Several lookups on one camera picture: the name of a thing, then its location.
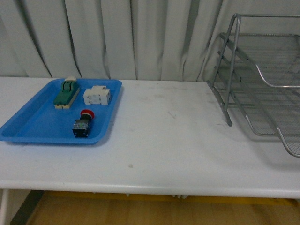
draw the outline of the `metal rod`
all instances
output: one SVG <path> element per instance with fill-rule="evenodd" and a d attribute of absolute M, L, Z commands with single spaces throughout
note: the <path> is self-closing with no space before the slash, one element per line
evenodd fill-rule
<path fill-rule="evenodd" d="M 0 208 L 0 225 L 6 225 L 8 201 L 9 201 L 9 189 L 3 189 L 1 208 Z"/>
<path fill-rule="evenodd" d="M 285 140 L 285 137 L 283 136 L 281 130 L 279 127 L 277 127 L 277 133 L 279 135 L 279 138 L 281 139 L 282 143 L 283 143 L 283 146 L 285 147 L 285 150 L 292 156 L 294 157 L 299 157 L 300 158 L 300 154 L 296 154 L 294 152 L 291 151 L 290 147 L 288 146 L 286 140 Z"/>
<path fill-rule="evenodd" d="M 232 50 L 232 56 L 231 56 L 231 64 L 230 64 L 230 70 L 229 70 L 229 81 L 227 84 L 227 92 L 226 92 L 226 99 L 225 99 L 225 105 L 224 108 L 227 111 L 228 108 L 228 102 L 229 102 L 229 96 L 230 96 L 230 91 L 231 91 L 231 83 L 233 80 L 233 69 L 234 69 L 234 63 L 235 63 L 235 54 L 236 54 L 236 49 L 238 46 L 238 41 L 239 41 L 239 34 L 240 34 L 240 15 L 236 14 L 236 28 L 235 28 L 235 34 L 234 34 L 234 45 L 233 45 L 233 50 Z"/>
<path fill-rule="evenodd" d="M 228 30 L 227 30 L 227 33 L 226 33 L 226 37 L 224 39 L 224 43 L 223 43 L 222 49 L 220 51 L 220 57 L 219 57 L 219 59 L 217 61 L 217 65 L 216 65 L 216 69 L 215 69 L 215 74 L 214 74 L 214 79 L 213 79 L 213 82 L 211 83 L 212 86 L 214 86 L 214 84 L 216 82 L 216 78 L 217 78 L 218 70 L 219 70 L 220 65 L 221 65 L 222 57 L 224 55 L 224 52 L 225 52 L 225 49 L 226 49 L 226 46 L 227 46 L 227 42 L 229 40 L 229 36 L 230 36 L 231 30 L 233 28 L 233 24 L 234 24 L 234 21 L 235 21 L 235 19 L 236 19 L 237 16 L 239 16 L 239 14 L 235 13 L 232 16 L 232 18 L 231 18 L 231 21 L 230 21 L 230 24 L 229 24 L 229 27 L 228 27 Z"/>
<path fill-rule="evenodd" d="M 300 15 L 240 14 L 241 17 L 300 18 Z"/>
<path fill-rule="evenodd" d="M 232 121 L 230 119 L 228 111 L 224 110 L 224 101 L 222 100 L 222 96 L 220 95 L 220 93 L 218 92 L 218 90 L 214 86 L 212 86 L 212 84 L 210 83 L 210 81 L 207 81 L 207 84 L 211 88 L 212 92 L 215 94 L 215 96 L 217 98 L 217 101 L 219 102 L 220 107 L 222 109 L 223 115 L 226 118 L 226 122 L 227 122 L 228 126 L 231 127 L 233 125 L 233 123 L 232 123 Z"/>

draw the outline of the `white terminal block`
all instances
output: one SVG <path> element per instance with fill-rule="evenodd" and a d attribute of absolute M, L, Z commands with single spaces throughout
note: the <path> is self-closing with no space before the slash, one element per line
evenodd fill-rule
<path fill-rule="evenodd" d="M 111 100 L 111 93 L 109 89 L 106 89 L 106 86 L 93 86 L 91 89 L 85 90 L 83 99 L 86 105 L 108 105 Z"/>

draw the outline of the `electrical component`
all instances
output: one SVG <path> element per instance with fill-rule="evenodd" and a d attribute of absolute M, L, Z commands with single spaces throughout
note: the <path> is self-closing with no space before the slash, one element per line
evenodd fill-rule
<path fill-rule="evenodd" d="M 83 99 L 86 105 L 108 105 L 111 100 L 110 90 L 106 86 L 93 86 L 91 89 L 85 90 Z"/>
<path fill-rule="evenodd" d="M 56 109 L 69 109 L 79 93 L 75 77 L 68 77 L 60 86 L 60 92 L 53 101 Z"/>
<path fill-rule="evenodd" d="M 95 117 L 92 110 L 84 109 L 80 112 L 80 119 L 75 120 L 73 134 L 75 137 L 88 137 L 90 134 L 91 120 Z"/>

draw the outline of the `table leg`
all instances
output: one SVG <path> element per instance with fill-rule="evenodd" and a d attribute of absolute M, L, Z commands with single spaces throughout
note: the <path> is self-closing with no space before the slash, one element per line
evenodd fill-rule
<path fill-rule="evenodd" d="M 8 219 L 9 189 L 4 189 L 0 208 L 0 225 L 9 224 Z"/>

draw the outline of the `yellow strip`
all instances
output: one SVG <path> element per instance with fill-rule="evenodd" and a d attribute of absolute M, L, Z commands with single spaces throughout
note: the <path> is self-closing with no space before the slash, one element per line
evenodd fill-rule
<path fill-rule="evenodd" d="M 295 199 L 284 199 L 284 198 L 189 196 L 186 199 L 182 199 L 182 198 L 172 197 L 171 195 L 130 194 L 130 196 L 127 197 L 125 194 L 67 192 L 67 191 L 46 191 L 45 195 L 51 195 L 51 196 L 56 196 L 56 197 L 157 201 L 157 202 L 226 203 L 226 204 L 260 204 L 260 205 L 298 206 L 298 202 Z"/>

